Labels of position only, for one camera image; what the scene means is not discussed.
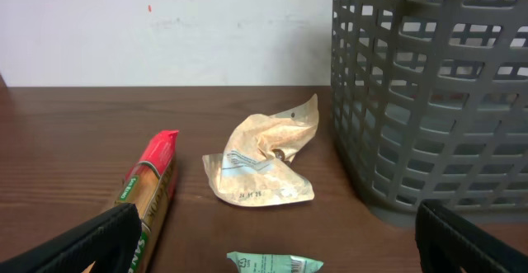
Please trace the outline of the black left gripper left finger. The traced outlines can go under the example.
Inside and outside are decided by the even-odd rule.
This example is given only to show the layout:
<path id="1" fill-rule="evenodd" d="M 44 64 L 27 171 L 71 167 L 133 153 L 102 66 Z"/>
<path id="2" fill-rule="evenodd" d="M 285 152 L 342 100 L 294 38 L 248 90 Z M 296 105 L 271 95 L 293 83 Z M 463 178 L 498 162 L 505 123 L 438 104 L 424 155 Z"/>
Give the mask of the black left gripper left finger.
<path id="1" fill-rule="evenodd" d="M 126 272 L 141 234 L 134 204 L 113 207 L 1 263 L 1 272 Z"/>

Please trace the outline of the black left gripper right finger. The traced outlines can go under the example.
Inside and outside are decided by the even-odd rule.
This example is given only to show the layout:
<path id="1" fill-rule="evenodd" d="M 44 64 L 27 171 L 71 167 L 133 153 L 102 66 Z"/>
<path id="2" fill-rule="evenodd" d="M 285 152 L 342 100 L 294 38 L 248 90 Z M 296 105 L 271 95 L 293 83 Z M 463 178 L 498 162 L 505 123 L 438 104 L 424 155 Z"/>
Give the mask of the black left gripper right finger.
<path id="1" fill-rule="evenodd" d="M 527 255 L 447 209 L 423 200 L 417 209 L 415 240 L 424 273 L 520 273 Z"/>

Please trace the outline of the mint green snack bar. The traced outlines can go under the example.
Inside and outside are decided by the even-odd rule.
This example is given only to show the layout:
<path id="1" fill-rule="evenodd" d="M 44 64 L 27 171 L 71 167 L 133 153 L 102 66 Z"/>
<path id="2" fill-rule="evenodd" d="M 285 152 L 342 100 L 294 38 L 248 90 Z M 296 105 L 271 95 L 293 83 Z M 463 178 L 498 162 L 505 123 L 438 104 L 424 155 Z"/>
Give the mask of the mint green snack bar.
<path id="1" fill-rule="evenodd" d="M 315 273 L 323 267 L 322 261 L 295 255 L 229 252 L 226 257 L 239 273 Z"/>

